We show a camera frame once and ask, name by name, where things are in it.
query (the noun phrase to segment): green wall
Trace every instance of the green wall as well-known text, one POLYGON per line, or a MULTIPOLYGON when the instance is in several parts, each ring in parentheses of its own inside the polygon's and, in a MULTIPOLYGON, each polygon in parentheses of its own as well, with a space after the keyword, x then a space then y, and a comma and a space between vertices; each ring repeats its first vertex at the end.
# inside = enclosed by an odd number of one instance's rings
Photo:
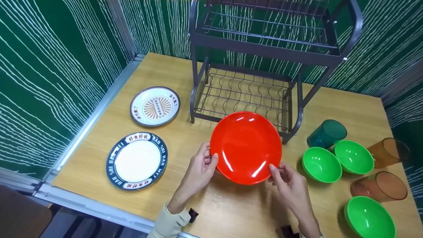
MULTIPOLYGON (((136 48, 145 54, 155 52, 179 58, 190 58, 188 19, 190 2, 186 0, 121 0, 124 15, 134 37, 136 48)), ((329 1, 334 8, 338 0, 329 1)), ((358 0, 364 16, 362 35, 343 63, 327 82, 327 87, 375 95, 410 65, 423 56, 423 2, 398 0, 358 0)), ((200 15, 204 12, 204 0, 200 0, 200 15)), ((251 10, 222 7, 222 12, 249 17, 251 10)), ((289 24, 291 20, 282 14, 272 20, 289 24)), ((300 22, 301 18, 292 21, 300 22)), ((244 27, 248 24, 233 24, 244 27)), ((351 31, 351 23, 343 11, 335 24, 338 41, 343 45, 351 31)), ((263 28, 262 32, 274 33, 263 28)), ((298 49, 298 45, 288 46, 298 49)), ((267 59, 229 51, 213 52, 213 60, 219 63, 261 69, 284 75, 295 75, 299 64, 267 59)), ((309 70, 305 82, 314 83, 320 78, 323 67, 309 70)))
POLYGON ((0 167, 42 179, 129 60, 105 0, 0 1, 0 167))
POLYGON ((423 78, 385 104, 394 137, 411 151, 403 163, 412 195, 423 221, 423 78))

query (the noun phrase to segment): white plate with blue rim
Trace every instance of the white plate with blue rim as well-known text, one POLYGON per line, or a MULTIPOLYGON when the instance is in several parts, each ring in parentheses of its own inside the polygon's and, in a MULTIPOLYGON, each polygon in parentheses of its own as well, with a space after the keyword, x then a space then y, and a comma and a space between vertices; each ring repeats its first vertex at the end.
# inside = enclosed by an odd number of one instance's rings
POLYGON ((123 190, 138 190, 156 182, 166 169, 168 149, 153 133, 137 132, 122 138, 110 151, 106 173, 123 190))
POLYGON ((131 102, 132 118, 142 126, 164 125, 178 115, 181 101, 170 88, 155 86, 142 90, 131 102))

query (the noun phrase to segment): person's left hand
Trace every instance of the person's left hand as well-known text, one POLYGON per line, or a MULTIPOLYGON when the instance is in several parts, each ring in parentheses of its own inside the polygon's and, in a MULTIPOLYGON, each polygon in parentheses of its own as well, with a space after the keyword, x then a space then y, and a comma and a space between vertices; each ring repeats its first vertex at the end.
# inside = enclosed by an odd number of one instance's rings
POLYGON ((217 153, 210 157, 210 142, 202 143, 198 152, 191 158, 184 178, 169 202, 171 213, 181 212, 188 199, 207 186, 216 169, 217 153))

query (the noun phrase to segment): sleeve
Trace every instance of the sleeve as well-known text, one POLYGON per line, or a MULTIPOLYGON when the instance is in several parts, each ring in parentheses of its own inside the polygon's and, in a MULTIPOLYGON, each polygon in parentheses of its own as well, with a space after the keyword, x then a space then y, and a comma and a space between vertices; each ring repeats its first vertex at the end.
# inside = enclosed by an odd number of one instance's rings
POLYGON ((171 214, 166 203, 147 238, 176 238, 190 219, 191 216, 186 209, 181 213, 171 214))
MULTIPOLYGON (((320 234, 321 234, 321 237, 320 238, 324 238, 324 235, 323 235, 323 233, 322 232, 320 232, 320 234)), ((299 238, 307 238, 307 237, 305 237, 303 234, 299 234, 299 238)))

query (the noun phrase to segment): metal dish rack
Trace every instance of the metal dish rack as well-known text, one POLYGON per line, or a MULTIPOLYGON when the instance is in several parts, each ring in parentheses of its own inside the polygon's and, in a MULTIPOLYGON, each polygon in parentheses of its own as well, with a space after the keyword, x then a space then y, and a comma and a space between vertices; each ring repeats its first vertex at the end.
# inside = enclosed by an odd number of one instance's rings
POLYGON ((333 1, 329 5, 329 1, 207 0, 202 17, 198 16, 198 8, 202 7, 200 1, 192 1, 189 29, 194 79, 190 98, 191 122, 195 122, 195 117, 219 122, 235 111, 254 111, 272 122, 283 138, 282 143, 286 144, 301 125, 304 107, 336 67, 347 60, 346 56, 361 33, 363 16, 356 0, 338 0, 337 5, 333 5, 333 1), (235 12, 248 11, 248 17, 228 14, 227 6, 236 9, 235 12), (349 39, 340 46, 334 24, 344 10, 348 12, 352 30, 349 39), (285 21, 275 20, 277 14, 282 14, 285 21), (294 16, 295 21, 288 20, 294 16), (204 48, 200 70, 196 46, 204 48), (217 64, 211 60, 211 49, 293 61, 301 63, 301 67, 295 76, 288 77, 217 64), (303 97, 302 74, 310 65, 325 66, 326 69, 303 97), (293 123, 292 90, 295 86, 297 119, 293 123))

